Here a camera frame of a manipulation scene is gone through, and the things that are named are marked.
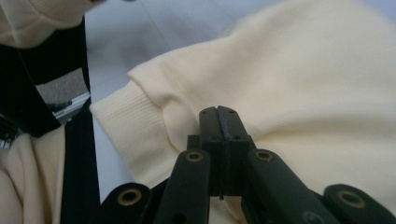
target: sweater sleeve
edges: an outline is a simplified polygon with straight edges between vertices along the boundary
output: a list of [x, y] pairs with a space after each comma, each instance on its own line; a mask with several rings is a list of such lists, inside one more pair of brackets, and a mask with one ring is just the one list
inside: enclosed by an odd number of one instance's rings
[[395, 57], [394, 24], [370, 8], [287, 1], [137, 66], [92, 112], [137, 182], [166, 178], [199, 111], [224, 105], [312, 190], [352, 185], [396, 214]]
[[57, 29], [78, 25], [100, 1], [0, 0], [0, 44], [14, 48], [39, 45]]

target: black strap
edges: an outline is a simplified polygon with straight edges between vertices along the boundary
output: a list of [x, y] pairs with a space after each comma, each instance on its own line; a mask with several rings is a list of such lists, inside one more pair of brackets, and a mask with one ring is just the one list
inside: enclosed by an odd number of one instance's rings
[[65, 127], [62, 224], [89, 223], [100, 206], [90, 103]]

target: knit sweater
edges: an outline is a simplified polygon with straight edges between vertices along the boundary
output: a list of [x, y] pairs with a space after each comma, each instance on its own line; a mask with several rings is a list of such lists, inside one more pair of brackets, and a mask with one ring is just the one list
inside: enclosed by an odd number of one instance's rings
[[[352, 185], [396, 214], [395, 57], [395, 25], [371, 9], [288, 1], [218, 39], [142, 63], [92, 113], [134, 180], [149, 187], [170, 175], [187, 135], [198, 134], [199, 111], [225, 105], [257, 147], [277, 153], [310, 189]], [[62, 143], [61, 128], [2, 151], [0, 223], [58, 223]], [[244, 222], [238, 199], [225, 201], [212, 201], [210, 223]]]

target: white fabric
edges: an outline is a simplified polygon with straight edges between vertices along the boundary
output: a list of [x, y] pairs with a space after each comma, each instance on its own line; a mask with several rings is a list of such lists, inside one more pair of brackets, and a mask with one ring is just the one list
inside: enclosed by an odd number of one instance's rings
[[90, 0], [0, 0], [0, 44], [15, 48], [39, 45], [56, 29], [81, 23]]
[[63, 183], [64, 126], [21, 135], [0, 149], [0, 223], [60, 223]]
[[[288, 1], [217, 40], [137, 66], [92, 112], [134, 179], [150, 187], [198, 134], [199, 111], [225, 105], [312, 190], [345, 183], [396, 214], [395, 58], [394, 24], [370, 9]], [[228, 218], [216, 205], [211, 223]]]

